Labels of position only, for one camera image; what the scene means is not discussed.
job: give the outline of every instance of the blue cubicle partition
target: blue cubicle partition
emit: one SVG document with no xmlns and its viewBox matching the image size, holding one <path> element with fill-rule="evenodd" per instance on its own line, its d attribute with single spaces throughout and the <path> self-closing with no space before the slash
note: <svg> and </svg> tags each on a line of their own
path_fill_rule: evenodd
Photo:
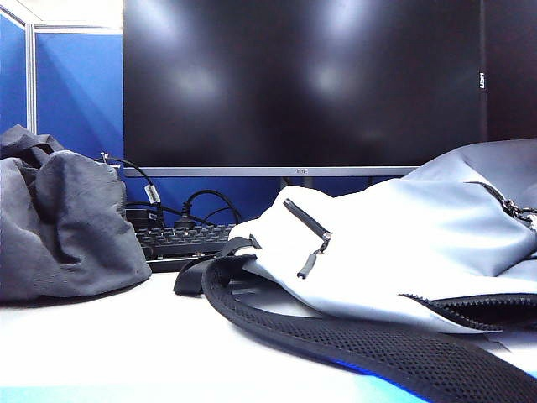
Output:
<svg viewBox="0 0 537 403">
<path fill-rule="evenodd" d="M 53 134 L 66 148 L 91 157 L 101 151 L 123 155 L 122 36 L 38 33 L 36 53 L 39 133 Z M 270 177 L 154 181 L 166 206 L 180 209 L 191 193 L 209 188 L 227 195 L 245 218 L 269 207 L 280 187 L 279 178 Z M 147 201 L 143 179 L 127 178 L 126 183 L 128 200 Z M 337 195 L 361 190 L 365 183 L 364 178 L 318 178 L 315 187 Z M 205 195 L 196 200 L 192 213 L 204 217 L 222 206 Z M 231 222 L 232 216 L 223 212 L 215 221 Z"/>
<path fill-rule="evenodd" d="M 0 14 L 0 133 L 26 125 L 24 29 Z"/>
</svg>

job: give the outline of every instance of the keyboard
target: keyboard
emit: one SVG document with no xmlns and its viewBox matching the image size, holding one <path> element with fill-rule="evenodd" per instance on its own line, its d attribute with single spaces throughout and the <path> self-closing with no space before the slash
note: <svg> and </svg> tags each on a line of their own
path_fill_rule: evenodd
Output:
<svg viewBox="0 0 537 403">
<path fill-rule="evenodd" d="M 188 261 L 222 250 L 234 224 L 139 229 L 136 238 L 153 272 L 178 271 Z"/>
</svg>

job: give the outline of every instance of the desk surface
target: desk surface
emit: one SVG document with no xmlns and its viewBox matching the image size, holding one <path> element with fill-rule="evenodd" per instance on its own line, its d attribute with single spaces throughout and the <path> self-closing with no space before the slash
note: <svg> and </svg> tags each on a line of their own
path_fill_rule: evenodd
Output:
<svg viewBox="0 0 537 403">
<path fill-rule="evenodd" d="M 261 343 L 203 297 L 176 296 L 174 281 L 162 273 L 93 301 L 0 308 L 0 401 L 422 401 Z M 535 351 L 518 362 L 497 353 L 537 373 Z"/>
</svg>

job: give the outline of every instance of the cable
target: cable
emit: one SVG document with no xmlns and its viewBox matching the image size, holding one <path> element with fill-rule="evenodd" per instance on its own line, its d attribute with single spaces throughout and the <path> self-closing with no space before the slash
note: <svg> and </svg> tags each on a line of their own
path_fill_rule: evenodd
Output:
<svg viewBox="0 0 537 403">
<path fill-rule="evenodd" d="M 149 206 L 149 207 L 155 207 L 154 204 L 151 204 L 148 201 L 130 201 L 129 203 L 126 203 L 125 206 Z M 165 212 L 171 212 L 172 214 L 175 214 L 175 215 L 178 215 L 178 216 L 183 215 L 183 212 L 180 212 L 179 210 L 175 210 L 174 208 L 171 208 L 171 207 L 166 207 L 166 206 L 160 205 L 160 208 L 162 210 L 164 210 Z M 191 214 L 188 217 L 193 219 L 194 221 L 201 222 L 202 224 L 205 224 L 205 225 L 216 225 L 213 222 L 207 221 L 205 218 L 199 218 L 199 217 L 196 217 L 196 216 L 192 216 Z"/>
<path fill-rule="evenodd" d="M 123 160 L 121 158 L 118 158 L 118 157 L 105 157 L 104 155 L 101 157 L 101 158 L 94 158 L 93 159 L 94 161 L 102 161 L 104 164 L 106 164 L 107 161 L 116 161 L 116 162 L 122 162 L 124 163 L 125 165 L 128 165 L 128 166 L 131 166 L 133 167 L 135 170 L 137 170 L 140 175 L 142 175 L 145 180 L 151 185 L 151 186 L 154 186 L 154 183 L 153 181 L 151 180 L 151 178 L 149 178 L 145 172 L 142 171 L 142 169 L 137 166 L 136 164 L 134 164 L 133 162 L 131 161 L 128 161 L 128 160 Z"/>
<path fill-rule="evenodd" d="M 230 207 L 222 207 L 222 208 L 219 208 L 218 210 L 215 210 L 214 212 L 210 212 L 209 214 L 207 214 L 203 219 L 206 220 L 207 218 L 209 218 L 210 216 L 214 216 L 215 214 L 219 213 L 219 212 L 223 212 L 225 210 L 231 210 Z"/>
<path fill-rule="evenodd" d="M 205 195 L 205 194 L 210 194 L 210 195 L 220 197 L 229 206 L 229 208 L 232 210 L 233 216 L 235 218 L 235 223 L 239 224 L 242 221 L 242 215 L 235 208 L 235 206 L 233 206 L 233 203 L 225 195 L 221 194 L 219 191 L 213 191 L 212 189 L 203 189 L 201 191 L 197 191 L 195 193 L 192 193 L 190 195 L 190 197 L 185 201 L 185 203 L 183 203 L 183 213 L 185 213 L 187 215 L 190 215 L 190 208 L 192 207 L 192 201 L 196 197 L 198 197 L 200 195 Z"/>
</svg>

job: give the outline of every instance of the mesh padding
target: mesh padding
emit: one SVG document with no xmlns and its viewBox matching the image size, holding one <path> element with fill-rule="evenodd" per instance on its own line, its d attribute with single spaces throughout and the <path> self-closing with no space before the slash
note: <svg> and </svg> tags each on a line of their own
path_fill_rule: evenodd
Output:
<svg viewBox="0 0 537 403">
<path fill-rule="evenodd" d="M 363 369 L 434 402 L 537 402 L 537 379 L 455 338 L 376 322 L 290 317 L 244 305 L 227 289 L 244 260 L 216 260 L 204 274 L 203 289 L 224 317 L 265 340 Z"/>
</svg>

